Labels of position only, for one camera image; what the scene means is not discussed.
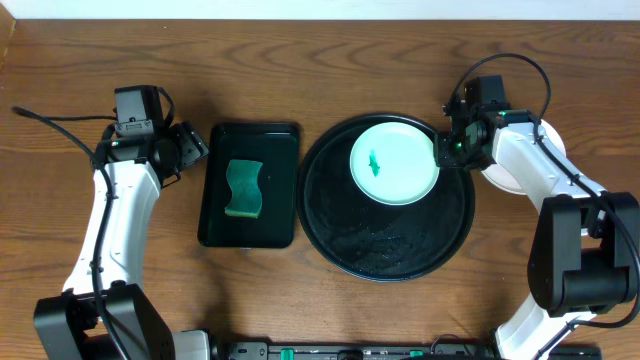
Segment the white plate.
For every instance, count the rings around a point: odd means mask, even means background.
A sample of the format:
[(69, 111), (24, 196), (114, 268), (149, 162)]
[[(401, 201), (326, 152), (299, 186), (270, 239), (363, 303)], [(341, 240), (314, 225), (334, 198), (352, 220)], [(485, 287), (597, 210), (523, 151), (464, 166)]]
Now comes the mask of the white plate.
[[(566, 147), (564, 141), (562, 140), (560, 134), (556, 131), (556, 129), (545, 120), (541, 121), (541, 125), (544, 128), (546, 136), (549, 138), (551, 143), (563, 154), (566, 154)], [(515, 178), (502, 166), (499, 164), (493, 164), (487, 167), (485, 170), (481, 171), (481, 174), (484, 178), (489, 181), (493, 186), (498, 189), (515, 194), (524, 196), (525, 192), (522, 187), (517, 183)]]

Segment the green sponge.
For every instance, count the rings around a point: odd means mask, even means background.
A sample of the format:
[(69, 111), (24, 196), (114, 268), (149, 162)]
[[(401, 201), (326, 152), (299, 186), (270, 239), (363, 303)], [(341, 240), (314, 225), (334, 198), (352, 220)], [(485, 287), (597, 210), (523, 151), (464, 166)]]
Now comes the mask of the green sponge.
[(225, 206), (230, 217), (258, 218), (263, 198), (258, 178), (262, 163), (253, 160), (232, 159), (226, 170), (226, 180), (231, 190), (231, 199)]

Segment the light green plate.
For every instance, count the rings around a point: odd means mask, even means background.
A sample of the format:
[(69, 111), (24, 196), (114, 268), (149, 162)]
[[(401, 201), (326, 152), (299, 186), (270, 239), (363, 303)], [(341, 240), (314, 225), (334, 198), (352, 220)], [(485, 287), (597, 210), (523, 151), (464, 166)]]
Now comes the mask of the light green plate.
[(391, 206), (421, 200), (440, 171), (433, 140), (418, 127), (397, 121), (365, 130), (352, 146), (349, 168), (365, 195)]

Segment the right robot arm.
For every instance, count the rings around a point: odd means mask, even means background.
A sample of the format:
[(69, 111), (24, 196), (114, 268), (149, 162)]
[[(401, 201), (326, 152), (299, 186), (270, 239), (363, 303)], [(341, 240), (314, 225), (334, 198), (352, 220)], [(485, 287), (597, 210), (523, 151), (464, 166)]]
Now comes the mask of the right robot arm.
[(579, 326), (621, 328), (639, 314), (639, 203), (580, 172), (526, 110), (454, 121), (435, 138), (441, 168), (503, 167), (539, 218), (530, 293), (494, 333), (503, 359), (546, 359)]

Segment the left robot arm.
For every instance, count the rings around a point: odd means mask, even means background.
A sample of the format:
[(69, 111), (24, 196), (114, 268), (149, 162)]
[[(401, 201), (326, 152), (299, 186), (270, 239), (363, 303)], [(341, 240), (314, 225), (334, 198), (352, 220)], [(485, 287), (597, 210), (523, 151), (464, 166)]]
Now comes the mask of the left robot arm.
[(149, 223), (169, 177), (206, 156), (187, 123), (111, 125), (91, 154), (94, 203), (71, 275), (34, 325), (51, 359), (209, 359), (207, 331), (173, 332), (143, 291)]

